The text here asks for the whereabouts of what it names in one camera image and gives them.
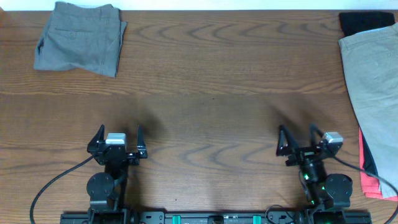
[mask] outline light gray cloth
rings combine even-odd
[[[87,9],[56,2],[35,49],[34,69],[83,68],[115,77],[126,26],[110,4]]]
[[[339,40],[349,98],[377,172],[398,188],[398,24]],[[383,197],[395,192],[380,182]]]

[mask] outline folded cloth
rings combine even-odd
[[[359,129],[359,166],[362,167],[364,164],[364,145],[363,145],[363,135],[361,129]],[[374,177],[370,177],[366,175],[364,172],[361,172],[361,186],[362,192],[365,193],[365,197],[369,198],[379,198],[386,200],[393,200],[398,202],[398,197],[388,197],[384,198],[379,190],[379,180]]]
[[[398,188],[398,24],[339,40],[346,85],[377,173]],[[381,182],[383,197],[396,193]]]
[[[341,12],[338,17],[346,37],[366,30],[392,26],[395,23],[391,12]]]
[[[110,4],[87,9],[56,2],[35,49],[34,69],[83,68],[115,77],[126,26]]]

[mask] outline white wall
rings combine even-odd
[[[5,11],[52,10],[51,0],[0,0]],[[398,0],[69,0],[77,5],[112,4],[122,10],[398,9]]]

